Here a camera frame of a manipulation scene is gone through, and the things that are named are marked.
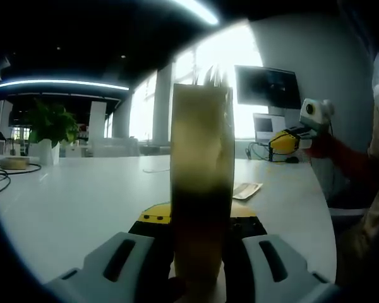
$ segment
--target white pot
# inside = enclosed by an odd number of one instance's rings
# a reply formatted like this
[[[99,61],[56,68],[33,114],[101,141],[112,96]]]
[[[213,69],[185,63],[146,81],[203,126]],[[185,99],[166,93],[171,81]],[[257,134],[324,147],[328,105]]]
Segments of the white pot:
[[[43,139],[39,144],[39,161],[41,165],[56,165],[59,163],[59,142],[52,148],[50,139]]]

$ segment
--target computer monitor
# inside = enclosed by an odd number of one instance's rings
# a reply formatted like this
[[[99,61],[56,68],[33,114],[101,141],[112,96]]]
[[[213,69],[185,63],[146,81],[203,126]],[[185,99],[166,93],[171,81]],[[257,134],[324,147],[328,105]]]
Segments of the computer monitor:
[[[268,142],[276,133],[286,128],[283,116],[254,113],[253,119],[256,142]]]
[[[235,66],[238,103],[300,109],[295,73],[256,66]]]

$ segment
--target ceiling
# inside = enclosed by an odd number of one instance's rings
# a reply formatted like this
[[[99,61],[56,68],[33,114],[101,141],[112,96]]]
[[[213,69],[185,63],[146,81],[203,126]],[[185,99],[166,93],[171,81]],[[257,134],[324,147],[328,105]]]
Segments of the ceiling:
[[[234,20],[337,11],[336,1],[328,0],[198,2],[214,12],[217,26],[205,23],[173,0],[2,0],[0,77],[2,81],[59,78],[134,88],[192,40]],[[122,102],[130,94],[109,93],[100,92],[101,97],[116,97]],[[25,96],[20,97],[18,107],[22,107],[22,100]],[[85,110],[81,105],[71,110],[80,109]]]

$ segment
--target potted plant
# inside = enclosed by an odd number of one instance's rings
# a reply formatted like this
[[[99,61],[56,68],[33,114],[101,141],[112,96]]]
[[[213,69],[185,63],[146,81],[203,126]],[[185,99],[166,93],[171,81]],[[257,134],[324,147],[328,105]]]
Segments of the potted plant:
[[[62,140],[74,142],[78,126],[75,118],[63,105],[44,104],[36,100],[37,107],[29,110],[27,121],[31,125],[30,143],[39,144],[42,165],[59,163],[59,143]]]

